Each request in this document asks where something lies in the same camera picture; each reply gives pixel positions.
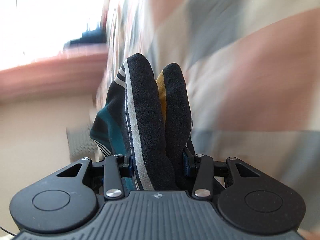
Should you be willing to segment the teal striped knit garment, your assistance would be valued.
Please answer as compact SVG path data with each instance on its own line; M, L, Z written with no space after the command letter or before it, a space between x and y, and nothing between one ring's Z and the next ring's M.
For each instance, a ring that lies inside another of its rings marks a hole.
M142 54L128 57L97 113L91 139L105 156L131 155L133 176L127 190L186 190L183 150L193 149L191 111L178 64L154 76Z

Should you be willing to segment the pink curtain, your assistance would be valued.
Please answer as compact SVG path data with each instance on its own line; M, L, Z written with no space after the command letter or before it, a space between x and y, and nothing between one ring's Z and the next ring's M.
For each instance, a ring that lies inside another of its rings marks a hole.
M95 94L106 67L106 51L62 54L1 71L1 103L54 95Z

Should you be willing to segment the pink grey checked bedspread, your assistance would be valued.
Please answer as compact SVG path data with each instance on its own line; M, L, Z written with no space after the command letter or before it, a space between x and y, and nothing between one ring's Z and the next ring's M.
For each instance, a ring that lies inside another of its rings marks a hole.
M127 57L179 64L195 151L295 189L319 230L319 0L109 0L106 34L98 108Z

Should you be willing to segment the blue bag on windowsill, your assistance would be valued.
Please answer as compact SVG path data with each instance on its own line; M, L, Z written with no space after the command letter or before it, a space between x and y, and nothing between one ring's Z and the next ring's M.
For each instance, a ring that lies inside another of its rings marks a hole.
M103 29L89 30L82 33L80 38L71 40L63 46L64 49L71 47L81 47L91 44L106 43L106 33Z

